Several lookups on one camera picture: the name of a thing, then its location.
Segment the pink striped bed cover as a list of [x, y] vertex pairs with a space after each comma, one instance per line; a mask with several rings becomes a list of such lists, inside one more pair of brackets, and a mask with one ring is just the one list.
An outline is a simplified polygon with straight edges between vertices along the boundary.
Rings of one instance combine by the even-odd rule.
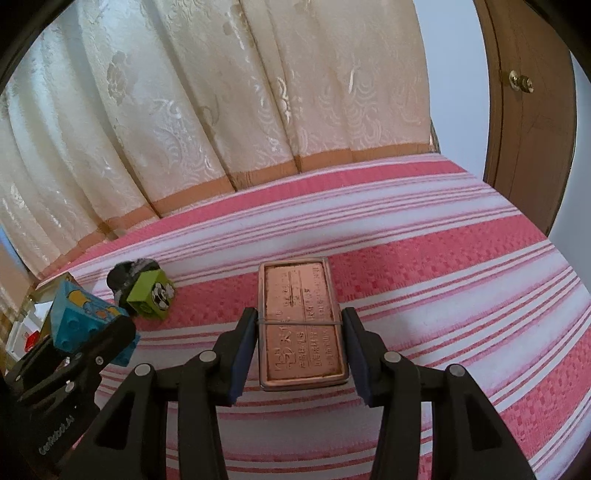
[[96, 296], [118, 262], [156, 260], [176, 288], [140, 321], [134, 363], [210, 348], [257, 302], [269, 260], [325, 257], [335, 296], [386, 345], [427, 367], [463, 364], [540, 479], [590, 432], [590, 295], [516, 207], [443, 156], [383, 159], [221, 197], [87, 252], [69, 273]]

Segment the brown wooden door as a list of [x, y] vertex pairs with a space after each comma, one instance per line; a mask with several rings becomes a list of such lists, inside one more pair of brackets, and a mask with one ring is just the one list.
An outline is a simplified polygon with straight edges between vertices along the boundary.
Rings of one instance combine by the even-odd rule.
[[[544, 234], [556, 219], [576, 136], [570, 51], [525, 1], [478, 1], [489, 70], [490, 126], [484, 180]], [[511, 70], [535, 91], [515, 91]]]

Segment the copper metal tin box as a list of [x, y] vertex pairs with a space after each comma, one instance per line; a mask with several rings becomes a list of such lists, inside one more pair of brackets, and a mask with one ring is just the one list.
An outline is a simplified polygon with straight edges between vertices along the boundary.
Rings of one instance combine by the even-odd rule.
[[317, 389], [342, 385], [348, 378], [329, 261], [300, 258], [260, 265], [260, 387]]

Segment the red toy brick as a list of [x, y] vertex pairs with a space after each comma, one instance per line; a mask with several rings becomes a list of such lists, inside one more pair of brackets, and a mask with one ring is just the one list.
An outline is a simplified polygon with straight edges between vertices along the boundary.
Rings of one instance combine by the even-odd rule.
[[35, 345], [37, 344], [37, 342], [39, 341], [39, 339], [40, 339], [40, 332], [39, 331], [35, 331], [35, 332], [30, 333], [26, 337], [24, 351], [29, 352], [31, 349], [33, 349], [35, 347]]

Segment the cyan toy brick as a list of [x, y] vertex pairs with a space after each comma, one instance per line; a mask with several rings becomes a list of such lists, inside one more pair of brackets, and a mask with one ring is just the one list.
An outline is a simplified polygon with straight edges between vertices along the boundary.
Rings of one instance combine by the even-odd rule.
[[63, 280], [49, 312], [53, 345], [63, 352], [74, 353], [118, 317], [127, 317], [127, 313], [76, 283]]

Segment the brass door knob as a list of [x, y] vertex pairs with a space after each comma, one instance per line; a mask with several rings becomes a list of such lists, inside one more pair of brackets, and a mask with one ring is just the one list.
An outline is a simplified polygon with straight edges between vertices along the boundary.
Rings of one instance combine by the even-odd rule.
[[515, 91], [521, 91], [531, 94], [535, 91], [532, 80], [526, 76], [519, 74], [515, 70], [511, 70], [508, 75], [509, 84]]

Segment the gold metal tin tray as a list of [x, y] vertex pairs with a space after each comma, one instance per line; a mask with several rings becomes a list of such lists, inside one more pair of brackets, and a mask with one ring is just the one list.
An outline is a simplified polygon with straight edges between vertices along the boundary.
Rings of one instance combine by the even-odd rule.
[[40, 332], [43, 340], [50, 334], [50, 310], [59, 285], [63, 281], [78, 284], [75, 278], [66, 272], [46, 282], [29, 293], [17, 312], [11, 311], [1, 301], [1, 373], [6, 374], [26, 353], [24, 345], [26, 337], [35, 331]]

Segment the green toy brick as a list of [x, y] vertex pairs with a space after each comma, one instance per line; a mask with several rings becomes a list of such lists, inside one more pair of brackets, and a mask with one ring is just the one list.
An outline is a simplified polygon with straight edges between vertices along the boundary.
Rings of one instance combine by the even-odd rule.
[[139, 275], [126, 302], [143, 318], [165, 320], [174, 297], [173, 283], [163, 270], [158, 269]]

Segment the cream floral curtain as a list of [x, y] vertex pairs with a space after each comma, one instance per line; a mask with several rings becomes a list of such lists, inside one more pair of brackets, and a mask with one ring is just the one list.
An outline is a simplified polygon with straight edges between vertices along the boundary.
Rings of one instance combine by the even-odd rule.
[[410, 1], [76, 1], [1, 94], [1, 224], [44, 278], [207, 199], [429, 152]]

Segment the grey black rock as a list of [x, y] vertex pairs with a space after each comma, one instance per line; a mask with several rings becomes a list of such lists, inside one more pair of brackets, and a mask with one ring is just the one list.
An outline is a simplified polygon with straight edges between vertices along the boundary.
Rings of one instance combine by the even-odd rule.
[[157, 261], [149, 258], [139, 258], [134, 261], [120, 262], [107, 274], [106, 284], [113, 293], [115, 304], [124, 309], [130, 318], [138, 315], [127, 302], [127, 297], [135, 282], [143, 272], [158, 270], [159, 268], [160, 265]]

